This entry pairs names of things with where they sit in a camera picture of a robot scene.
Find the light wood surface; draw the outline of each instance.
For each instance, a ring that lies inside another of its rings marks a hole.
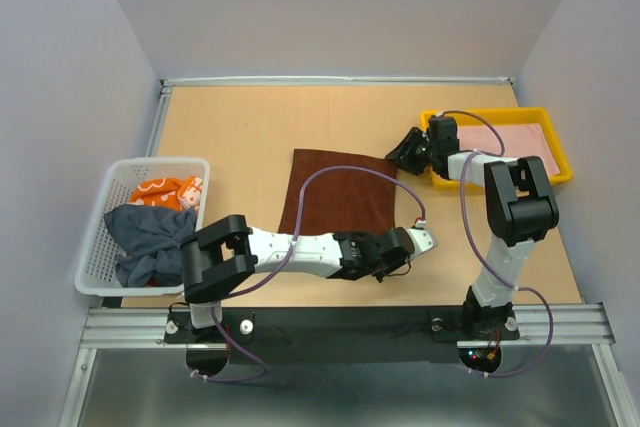
[[[419,114],[429,109],[517,106],[510,86],[216,86],[173,90],[158,155],[203,157],[211,164],[205,224],[229,214],[276,231],[282,214],[294,148],[336,150],[384,157]],[[437,192],[427,175],[398,178],[427,207],[438,247],[413,263],[411,273],[379,284],[281,274],[258,291],[226,306],[458,305],[480,272],[464,235],[460,200]],[[483,251],[489,244],[484,197],[470,194],[469,217]],[[396,191],[396,224],[410,226],[415,201]],[[254,275],[244,285],[258,280]],[[581,303],[558,230],[548,233],[527,262],[519,282],[553,303]],[[175,297],[125,298],[123,306],[165,306]],[[516,303],[537,303],[516,293]]]

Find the dark red cloth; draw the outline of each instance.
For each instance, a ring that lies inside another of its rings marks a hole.
[[[291,177],[279,233],[293,234],[302,184],[313,173],[334,165],[365,167],[395,178],[396,166],[366,155],[324,150],[293,151]],[[365,231],[381,234],[395,226],[395,184],[366,172],[336,170],[307,188],[300,235]]]

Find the pink cloth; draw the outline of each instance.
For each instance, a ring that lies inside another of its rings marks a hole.
[[[494,125],[506,148],[506,157],[526,157],[537,155],[542,159],[547,175],[560,173],[540,124]],[[478,149],[499,152],[500,145],[493,132],[484,125],[463,125],[458,127],[461,150]]]

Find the dark gray cloth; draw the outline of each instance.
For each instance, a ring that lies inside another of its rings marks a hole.
[[[104,222],[126,256],[118,255],[116,277],[124,287],[182,283],[180,242],[195,231],[193,209],[121,205],[104,215]]]

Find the white wall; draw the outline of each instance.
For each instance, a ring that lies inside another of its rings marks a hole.
[[[604,301],[614,354],[640,405],[640,0],[563,0],[520,73],[520,105],[546,106],[574,180],[560,229],[580,290]]]
[[[156,76],[117,0],[0,0],[0,423],[56,425],[106,167],[143,152]]]
[[[560,0],[119,0],[161,78],[515,75]]]

